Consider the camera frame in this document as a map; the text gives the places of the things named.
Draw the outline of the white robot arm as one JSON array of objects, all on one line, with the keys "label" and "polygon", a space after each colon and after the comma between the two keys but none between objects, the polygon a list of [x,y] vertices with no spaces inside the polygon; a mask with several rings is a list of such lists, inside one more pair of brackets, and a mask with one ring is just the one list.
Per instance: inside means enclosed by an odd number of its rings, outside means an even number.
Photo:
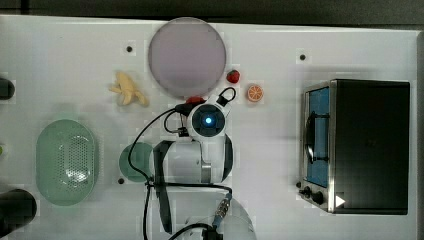
[{"label": "white robot arm", "polygon": [[151,168],[159,200],[162,227],[172,240],[199,230],[197,240],[257,240],[247,212],[233,199],[232,189],[225,189],[215,212],[198,222],[189,221],[174,228],[170,187],[221,189],[233,168],[234,151],[226,134],[230,100],[222,95],[207,100],[186,102],[172,113],[186,117],[177,130],[178,138],[163,140],[153,148]]}]

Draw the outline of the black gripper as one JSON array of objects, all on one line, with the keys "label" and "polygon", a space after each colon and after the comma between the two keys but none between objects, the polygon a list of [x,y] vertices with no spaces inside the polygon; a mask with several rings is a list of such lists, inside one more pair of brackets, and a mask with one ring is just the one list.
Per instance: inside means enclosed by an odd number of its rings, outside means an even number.
[{"label": "black gripper", "polygon": [[175,106],[175,111],[184,116],[188,116],[190,112],[195,108],[195,105],[192,103],[178,104]]}]

